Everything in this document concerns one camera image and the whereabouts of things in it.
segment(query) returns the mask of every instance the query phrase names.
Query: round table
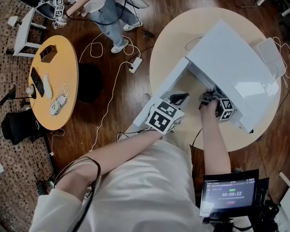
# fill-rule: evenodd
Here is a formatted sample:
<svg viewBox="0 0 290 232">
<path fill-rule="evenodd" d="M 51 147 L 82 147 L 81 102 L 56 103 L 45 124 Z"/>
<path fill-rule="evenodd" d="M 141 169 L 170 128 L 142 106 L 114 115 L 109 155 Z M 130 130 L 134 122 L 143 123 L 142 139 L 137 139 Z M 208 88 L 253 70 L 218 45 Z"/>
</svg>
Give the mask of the round table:
<svg viewBox="0 0 290 232">
<path fill-rule="evenodd" d="M 56 46 L 57 54 L 50 63 L 43 63 L 41 62 L 40 52 L 49 45 Z M 63 36 L 56 35 L 50 37 L 42 44 L 35 54 L 30 68 L 29 86 L 33 84 L 30 77 L 32 67 L 35 67 L 42 80 L 44 75 L 48 73 L 49 82 L 53 90 L 52 99 L 47 98 L 45 94 L 41 97 L 38 90 L 36 90 L 37 98 L 35 100 L 30 99 L 32 110 L 37 120 L 46 129 L 57 130 L 63 127 L 70 119 L 78 91 L 78 61 L 71 42 Z M 67 95 L 67 102 L 57 115 L 50 115 L 50 105 L 63 94 Z"/>
<path fill-rule="evenodd" d="M 250 46 L 255 46 L 266 39 L 253 23 L 230 10 L 197 8 L 180 14 L 163 29 L 155 43 L 149 67 L 150 85 L 153 94 L 178 61 L 188 53 L 185 50 L 185 45 L 197 36 L 205 35 L 219 20 L 229 24 Z M 191 50 L 197 42 L 198 40 L 189 43 L 187 49 Z M 280 79 L 277 80 L 277 83 L 280 88 Z M 200 105 L 200 96 L 206 91 L 206 88 L 194 75 L 186 71 L 174 89 L 190 94 L 185 116 L 181 124 L 174 130 L 175 137 L 183 143 L 192 145 L 196 134 L 202 128 L 198 107 Z M 248 134 L 244 129 L 235 127 L 229 121 L 219 124 L 228 151 L 238 150 L 251 144 L 265 132 L 275 116 L 279 98 L 280 91 L 277 93 L 272 107 L 264 119 L 254 128 L 254 133 L 252 134 Z M 203 149 L 202 132 L 197 137 L 194 146 Z"/>
</svg>

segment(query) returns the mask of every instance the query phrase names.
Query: white sneaker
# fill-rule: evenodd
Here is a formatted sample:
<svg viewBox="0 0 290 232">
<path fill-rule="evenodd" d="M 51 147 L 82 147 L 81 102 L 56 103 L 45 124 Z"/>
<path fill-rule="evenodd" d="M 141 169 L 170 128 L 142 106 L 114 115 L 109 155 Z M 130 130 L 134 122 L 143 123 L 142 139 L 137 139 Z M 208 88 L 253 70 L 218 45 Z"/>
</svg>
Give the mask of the white sneaker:
<svg viewBox="0 0 290 232">
<path fill-rule="evenodd" d="M 138 27 L 141 27 L 141 26 L 143 26 L 143 22 L 141 21 L 141 22 L 137 22 L 137 23 L 135 23 L 135 24 L 133 24 L 133 25 L 128 25 L 128 24 L 126 24 L 125 26 L 124 26 L 124 31 L 130 31 L 130 30 L 132 30 L 132 29 L 134 29 L 134 28 L 138 28 Z"/>
<path fill-rule="evenodd" d="M 122 46 L 114 45 L 113 48 L 111 49 L 111 52 L 112 52 L 112 53 L 118 53 L 118 52 L 120 52 L 122 49 L 124 49 L 124 48 L 129 44 L 129 41 L 128 41 L 128 40 L 124 40 L 124 41 L 125 41 L 125 44 L 122 45 Z"/>
</svg>

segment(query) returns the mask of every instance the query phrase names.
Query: remote control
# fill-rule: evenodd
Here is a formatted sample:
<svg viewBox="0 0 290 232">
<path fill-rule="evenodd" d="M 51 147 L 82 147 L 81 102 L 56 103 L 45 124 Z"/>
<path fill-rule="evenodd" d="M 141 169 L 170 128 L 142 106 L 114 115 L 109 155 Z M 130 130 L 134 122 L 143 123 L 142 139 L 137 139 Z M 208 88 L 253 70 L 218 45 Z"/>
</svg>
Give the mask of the remote control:
<svg viewBox="0 0 290 232">
<path fill-rule="evenodd" d="M 43 95 L 44 95 L 43 82 L 42 82 L 39 74 L 37 73 L 37 70 L 34 67 L 32 67 L 30 76 L 31 76 L 33 83 L 34 83 L 35 87 L 37 88 L 40 96 L 43 97 Z"/>
</svg>

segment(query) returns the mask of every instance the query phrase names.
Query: wooden floor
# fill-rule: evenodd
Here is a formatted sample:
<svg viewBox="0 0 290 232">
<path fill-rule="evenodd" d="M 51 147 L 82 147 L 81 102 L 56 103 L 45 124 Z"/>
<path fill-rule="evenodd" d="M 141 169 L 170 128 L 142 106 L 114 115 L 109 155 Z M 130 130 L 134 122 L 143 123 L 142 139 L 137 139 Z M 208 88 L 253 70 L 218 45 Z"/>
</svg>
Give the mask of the wooden floor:
<svg viewBox="0 0 290 232">
<path fill-rule="evenodd" d="M 138 16 L 144 22 L 144 28 L 157 37 L 163 28 L 179 14 L 198 7 L 222 7 L 235 11 L 253 22 L 266 37 L 278 36 L 282 39 L 282 32 L 278 23 L 281 20 L 276 4 L 266 0 L 261 7 L 240 9 L 237 7 L 242 0 L 145 0 L 150 7 L 137 10 Z M 44 39 L 56 34 L 67 37 L 74 45 L 78 59 L 84 48 L 99 33 L 98 27 L 87 21 L 71 21 L 63 29 L 48 30 Z M 133 43 L 141 50 L 153 46 L 154 39 L 148 39 L 140 29 L 126 33 Z M 83 155 L 91 149 L 96 138 L 96 129 L 106 112 L 106 106 L 112 96 L 112 88 L 119 64 L 129 59 L 124 53 L 112 55 L 112 43 L 105 36 L 98 40 L 104 46 L 101 58 L 92 58 L 89 49 L 84 53 L 82 63 L 96 64 L 103 74 L 103 91 L 99 98 L 91 103 L 77 101 L 73 115 L 64 126 L 65 136 L 55 137 L 53 151 L 54 162 L 58 170 L 70 161 Z M 100 48 L 94 45 L 92 54 L 100 55 Z M 288 51 L 282 51 L 284 58 L 288 59 Z M 149 83 L 149 61 L 151 49 L 142 53 L 143 63 L 136 74 L 131 74 L 127 67 L 122 66 L 119 73 L 114 99 L 110 105 L 109 113 L 99 131 L 98 142 L 95 148 L 115 141 L 116 134 L 124 131 L 140 112 L 142 95 L 151 93 Z M 286 190 L 286 185 L 279 178 L 282 171 L 290 179 L 290 82 L 288 88 L 282 87 L 281 101 L 277 114 L 269 129 L 256 142 L 248 147 L 230 153 L 232 167 L 243 170 L 259 169 L 260 176 L 270 177 L 270 194 L 278 202 Z M 192 150 L 193 177 L 196 192 L 201 189 L 204 174 L 203 151 Z"/>
</svg>

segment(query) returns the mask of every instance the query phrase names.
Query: shoe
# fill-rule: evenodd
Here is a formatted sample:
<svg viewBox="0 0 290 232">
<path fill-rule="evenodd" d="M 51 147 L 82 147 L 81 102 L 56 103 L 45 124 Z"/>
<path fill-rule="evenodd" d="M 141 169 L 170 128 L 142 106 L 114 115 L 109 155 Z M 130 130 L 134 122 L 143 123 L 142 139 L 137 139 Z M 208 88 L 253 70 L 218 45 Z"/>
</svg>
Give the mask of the shoe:
<svg viewBox="0 0 290 232">
<path fill-rule="evenodd" d="M 113 48 L 111 49 L 111 52 L 112 52 L 112 53 L 118 53 L 118 52 L 120 52 L 122 49 L 124 49 L 124 48 L 129 44 L 129 41 L 128 41 L 128 40 L 124 40 L 124 41 L 125 41 L 125 44 L 122 45 L 122 46 L 114 45 Z"/>
<path fill-rule="evenodd" d="M 149 102 L 149 100 L 150 100 L 150 95 L 148 93 L 144 94 L 142 102 L 141 102 L 142 109 L 146 106 L 146 104 Z"/>
<path fill-rule="evenodd" d="M 135 24 L 133 24 L 133 25 L 128 25 L 128 24 L 126 24 L 125 26 L 124 26 L 124 31 L 130 31 L 130 30 L 132 30 L 132 29 L 134 29 L 134 28 L 138 28 L 138 27 L 141 27 L 141 26 L 143 26 L 143 22 L 141 21 L 138 21 L 137 23 L 135 23 Z"/>
</svg>

